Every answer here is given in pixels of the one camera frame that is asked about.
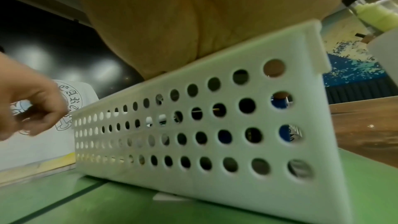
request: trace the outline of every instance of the white plastic basket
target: white plastic basket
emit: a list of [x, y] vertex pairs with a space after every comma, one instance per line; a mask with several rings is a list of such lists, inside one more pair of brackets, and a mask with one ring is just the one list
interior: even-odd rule
[[[74, 112], [77, 169], [304, 222], [351, 223], [319, 31], [310, 21], [247, 41]], [[285, 72], [271, 78], [264, 65], [275, 59]], [[279, 91], [292, 106], [273, 107]], [[282, 125], [300, 138], [284, 141]]]

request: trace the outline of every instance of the wooden desk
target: wooden desk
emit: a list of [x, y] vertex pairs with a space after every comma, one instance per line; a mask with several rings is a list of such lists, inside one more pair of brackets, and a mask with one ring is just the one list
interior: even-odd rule
[[398, 168], [398, 96], [330, 105], [340, 148]]

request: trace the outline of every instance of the hand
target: hand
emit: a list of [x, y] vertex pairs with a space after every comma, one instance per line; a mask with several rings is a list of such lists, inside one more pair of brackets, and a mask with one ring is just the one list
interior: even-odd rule
[[340, 1], [82, 0], [82, 4], [110, 49], [150, 79], [249, 38], [323, 19]]
[[[29, 100], [32, 106], [12, 115], [10, 104], [21, 100]], [[67, 113], [55, 82], [0, 53], [0, 141], [19, 130], [36, 136]]]

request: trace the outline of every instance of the dark background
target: dark background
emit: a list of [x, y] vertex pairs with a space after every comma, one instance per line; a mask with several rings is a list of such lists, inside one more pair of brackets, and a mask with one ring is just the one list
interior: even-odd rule
[[52, 79], [90, 84], [100, 99], [143, 81], [93, 28], [16, 0], [0, 0], [0, 46]]

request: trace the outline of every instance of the blue object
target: blue object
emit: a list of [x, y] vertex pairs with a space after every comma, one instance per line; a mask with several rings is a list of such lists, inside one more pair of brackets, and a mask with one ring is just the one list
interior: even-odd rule
[[[273, 98], [271, 100], [272, 105], [278, 109], [286, 109], [287, 108], [287, 100], [286, 99], [276, 99]], [[279, 135], [286, 142], [290, 142], [290, 132], [289, 125], [282, 125], [279, 129]]]

